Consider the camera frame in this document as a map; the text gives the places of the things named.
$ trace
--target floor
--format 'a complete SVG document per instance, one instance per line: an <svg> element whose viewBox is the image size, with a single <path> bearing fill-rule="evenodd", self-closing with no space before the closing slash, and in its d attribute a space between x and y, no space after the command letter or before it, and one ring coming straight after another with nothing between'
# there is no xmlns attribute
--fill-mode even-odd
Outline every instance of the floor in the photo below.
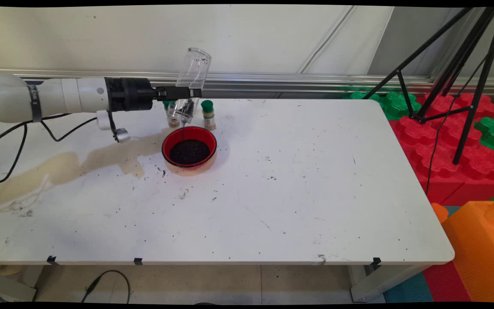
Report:
<svg viewBox="0 0 494 309"><path fill-rule="evenodd" d="M130 303L304 305L351 303L345 266L45 266L35 301L80 302L90 283L119 270ZM105 274L86 303L125 303L127 284ZM385 303L383 295L370 303Z"/></svg>

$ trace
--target green lid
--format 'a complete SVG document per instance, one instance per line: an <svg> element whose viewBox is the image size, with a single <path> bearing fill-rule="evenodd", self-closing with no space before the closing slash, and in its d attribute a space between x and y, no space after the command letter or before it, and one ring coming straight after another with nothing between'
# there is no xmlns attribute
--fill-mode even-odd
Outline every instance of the green lid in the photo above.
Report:
<svg viewBox="0 0 494 309"><path fill-rule="evenodd" d="M204 100L202 102L202 108L203 108L204 113L211 113L213 111L212 101L211 100Z"/></svg>

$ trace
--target clear plastic bottle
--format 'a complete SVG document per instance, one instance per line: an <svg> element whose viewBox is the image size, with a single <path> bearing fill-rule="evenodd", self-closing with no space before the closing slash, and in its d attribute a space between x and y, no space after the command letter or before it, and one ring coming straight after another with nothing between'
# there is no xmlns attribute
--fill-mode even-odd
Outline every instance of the clear plastic bottle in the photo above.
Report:
<svg viewBox="0 0 494 309"><path fill-rule="evenodd" d="M189 87L190 89L203 89L211 56L198 48L190 47L184 57L182 70L178 74L177 87ZM199 98L180 99L174 106L169 105L167 115L180 119L184 123L190 123L198 107Z"/></svg>
<svg viewBox="0 0 494 309"><path fill-rule="evenodd" d="M204 100L202 102L203 109L203 124L209 131L216 129L216 122L214 122L214 109L212 107L211 100Z"/></svg>
<svg viewBox="0 0 494 309"><path fill-rule="evenodd" d="M165 100L163 101L163 107L165 108L165 115L167 116L167 123L169 123L169 127L178 127L180 125L180 121L177 117L169 116L167 113L169 109L169 105L175 106L174 100Z"/></svg>

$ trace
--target black cable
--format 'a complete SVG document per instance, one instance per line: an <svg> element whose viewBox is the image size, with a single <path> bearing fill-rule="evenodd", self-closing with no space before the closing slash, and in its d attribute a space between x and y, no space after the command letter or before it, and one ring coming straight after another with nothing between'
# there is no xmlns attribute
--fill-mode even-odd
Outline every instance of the black cable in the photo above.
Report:
<svg viewBox="0 0 494 309"><path fill-rule="evenodd" d="M63 140L65 137L67 137L68 135L70 135L75 130L79 129L80 127L84 126L85 124L87 124L87 123L89 123L91 121L94 121L94 119L96 119L96 117L91 118L88 121L85 121L84 123L82 123L81 125L78 125L74 129L72 129L71 131L69 131L68 133L66 133L65 135L63 135L63 137L61 137L60 139L56 139L55 136L53 135L53 133L51 132L51 130L49 129L49 127L47 127L47 125L43 122L43 120L60 118L60 117L64 117L64 116L67 116L67 115L69 115L69 114L54 115L54 116L42 118L42 120L41 120L41 124L45 127L45 129L47 129L47 131L49 132L49 135L56 142L59 142L59 141ZM10 174L12 174L12 171L14 170L14 167L16 166L16 162L18 162L18 158L20 157L20 153L22 152L22 148L24 147L24 143L26 141L26 135L28 133L28 123L32 123L32 121L24 121L22 123L19 123L18 125L13 126L12 128L10 128L7 131L5 131L2 134L0 134L0 139L1 139L2 137L4 137L5 135L7 135L8 133L11 133L12 131L15 131L16 129L18 129L19 127L21 127L22 125L24 125L24 135L22 137L22 142L20 143L20 147L18 148L18 153L16 153L16 157L14 159L14 162L12 163L12 166L11 166L9 172L7 173L7 175L5 176L5 178L3 178L2 180L0 180L0 183L4 182L5 180L7 180L10 177Z"/></svg>
<svg viewBox="0 0 494 309"><path fill-rule="evenodd" d="M18 153L16 153L16 157L14 158L14 162L12 163L12 166L10 167L9 172L7 173L5 178L0 180L0 183L2 183L8 179L8 177L12 173L12 170L14 170L14 167L16 166L16 162L18 162L18 158L20 157L20 153L22 152L22 147L24 147L24 142L26 141L26 135L28 134L28 125L26 123L24 123L22 125L24 125L24 135L22 136L22 142L20 143L20 147L18 148Z"/></svg>
<svg viewBox="0 0 494 309"><path fill-rule="evenodd" d="M64 117L64 116L68 116L69 114L60 114L60 115L55 115L55 116L50 116L50 117L45 117L45 118L42 118L42 120L49 120L49 119L55 119L55 118L60 118L60 117ZM15 129L18 129L21 125L24 125L24 124L27 124L27 123L32 123L32 121L24 121L22 123L19 123L18 125L15 125L14 127L8 129L7 131L3 132L0 134L0 139L2 137L4 137L5 135L7 135L8 133L11 133L12 131L15 131Z"/></svg>
<svg viewBox="0 0 494 309"><path fill-rule="evenodd" d="M115 273L118 273L120 275L123 276L123 278L125 278L125 281L127 282L127 303L129 303L129 299L131 298L131 284L129 284L129 280L127 279L127 276L125 276L122 272L120 272L119 270L106 270L105 272L103 272L102 274L100 274L100 276L98 276L94 281L93 283L91 283L89 285L89 287L87 288L87 291L85 292L85 296L83 297L83 299L81 300L81 303L84 303L85 302L85 299L87 298L87 296L94 290L94 288L96 287L96 285L98 284L98 281L100 281L100 278L102 278L102 276L106 273L109 273L109 272L115 272Z"/></svg>
<svg viewBox="0 0 494 309"><path fill-rule="evenodd" d="M7 135L8 133L11 133L12 131L15 131L16 129L18 129L19 127L21 127L22 125L25 125L27 123L31 123L31 121L24 121L22 123L19 123L18 125L15 125L14 127L8 129L7 131L3 132L0 134L0 139L2 137L4 137L5 135Z"/></svg>
<svg viewBox="0 0 494 309"><path fill-rule="evenodd" d="M472 80L472 78L474 78L474 75L480 69L480 67L482 66L482 64L484 64L484 62L487 59L487 57L488 57L488 55L485 55L485 57L482 59L482 61L480 62L480 64L478 64L478 66L476 67L476 69L474 70L474 72L472 73L472 75L470 76L470 78L466 81L466 83L464 84L464 86L462 86L462 88L459 90L458 94L455 95L455 97L451 101L451 105L449 105L449 110L445 114L445 117L443 118L443 121L441 122L441 125L437 129L437 132L436 132L436 142L434 143L434 150L432 151L432 156L430 157L430 166L428 168L428 180L427 180L427 183L426 183L426 195L428 195L428 190L430 188L430 176L431 176L431 173L432 173L432 161L434 160L434 154L436 153L437 139L439 137L441 127L443 127L443 124L447 120L447 117L449 116L449 113L451 112L451 108L453 108L453 103L455 103L455 100L461 96L462 92L464 91L464 89L466 88L466 86L468 86L470 80Z"/></svg>
<svg viewBox="0 0 494 309"><path fill-rule="evenodd" d="M81 125L78 125L77 127L75 127L74 129L71 129L68 133L64 134L60 139L57 139L53 133L51 132L51 130L49 129L49 127L47 127L47 125L45 124L45 122L41 121L41 124L45 127L45 129L47 129L47 132L49 132L49 135L54 139L55 142L59 142L63 139L65 139L66 136L70 135L72 132L74 132L75 130L79 129L80 127L88 124L89 122L91 121L94 121L94 119L96 119L96 117L94 118L90 118L88 121L85 121L84 123L82 123Z"/></svg>

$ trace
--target dark soil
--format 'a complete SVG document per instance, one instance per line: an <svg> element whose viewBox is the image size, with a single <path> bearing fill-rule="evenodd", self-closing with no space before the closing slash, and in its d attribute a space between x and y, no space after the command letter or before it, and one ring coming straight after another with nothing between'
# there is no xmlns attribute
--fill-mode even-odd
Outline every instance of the dark soil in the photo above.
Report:
<svg viewBox="0 0 494 309"><path fill-rule="evenodd" d="M187 139L177 143L169 154L176 164L197 164L206 159L211 153L209 147L202 141Z"/></svg>

